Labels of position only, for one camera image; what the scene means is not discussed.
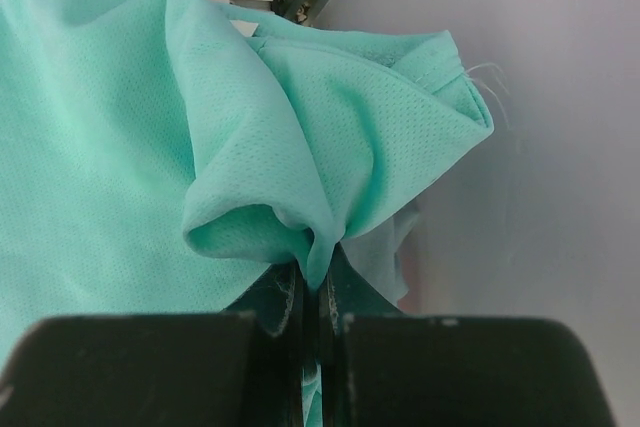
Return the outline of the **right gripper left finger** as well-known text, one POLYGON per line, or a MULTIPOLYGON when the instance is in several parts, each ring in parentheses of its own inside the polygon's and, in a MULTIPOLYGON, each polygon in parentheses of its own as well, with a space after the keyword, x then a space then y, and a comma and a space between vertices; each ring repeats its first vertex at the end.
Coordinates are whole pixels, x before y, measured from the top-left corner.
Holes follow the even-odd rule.
POLYGON ((218 313, 58 316, 1 374, 5 426, 300 426, 304 283, 270 267, 218 313))

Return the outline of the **teal t shirt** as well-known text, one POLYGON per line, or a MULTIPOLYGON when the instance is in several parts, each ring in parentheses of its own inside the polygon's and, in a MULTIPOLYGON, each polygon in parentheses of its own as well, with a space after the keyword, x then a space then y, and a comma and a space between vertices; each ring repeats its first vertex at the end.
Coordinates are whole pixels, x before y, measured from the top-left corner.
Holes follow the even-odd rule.
POLYGON ((211 0, 1 0, 1 353, 60 314, 205 312, 334 247, 383 295, 412 201, 493 130, 446 33, 211 0))

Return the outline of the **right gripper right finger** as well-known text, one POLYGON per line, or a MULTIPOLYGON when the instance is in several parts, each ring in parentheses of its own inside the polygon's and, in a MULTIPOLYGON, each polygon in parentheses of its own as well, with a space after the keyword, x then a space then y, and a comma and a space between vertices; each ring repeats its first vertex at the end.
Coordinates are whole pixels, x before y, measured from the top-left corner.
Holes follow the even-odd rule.
POLYGON ((318 293, 327 426, 609 426, 591 357, 566 325, 411 316, 336 248, 318 293))

